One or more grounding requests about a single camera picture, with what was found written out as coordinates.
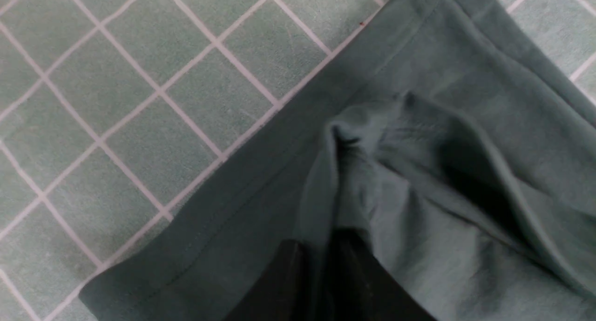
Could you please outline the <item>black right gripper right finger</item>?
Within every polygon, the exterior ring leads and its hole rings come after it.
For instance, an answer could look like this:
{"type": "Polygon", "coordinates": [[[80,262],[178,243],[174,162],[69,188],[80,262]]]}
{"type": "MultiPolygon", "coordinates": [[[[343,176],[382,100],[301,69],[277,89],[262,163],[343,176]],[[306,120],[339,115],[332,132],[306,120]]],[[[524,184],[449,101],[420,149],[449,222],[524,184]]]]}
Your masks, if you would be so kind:
{"type": "Polygon", "coordinates": [[[330,301],[323,321],[434,321],[389,274],[354,229],[332,233],[330,301]]]}

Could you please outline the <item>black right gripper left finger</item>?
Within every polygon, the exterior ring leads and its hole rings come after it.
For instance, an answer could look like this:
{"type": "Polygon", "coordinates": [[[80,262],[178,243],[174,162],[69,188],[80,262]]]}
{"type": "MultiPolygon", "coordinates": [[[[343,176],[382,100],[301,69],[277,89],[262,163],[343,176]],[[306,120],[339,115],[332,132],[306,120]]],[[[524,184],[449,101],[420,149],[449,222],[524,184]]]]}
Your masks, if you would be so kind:
{"type": "Polygon", "coordinates": [[[285,239],[259,279],[226,315],[226,321],[302,321],[306,293],[306,251],[285,239]]]}

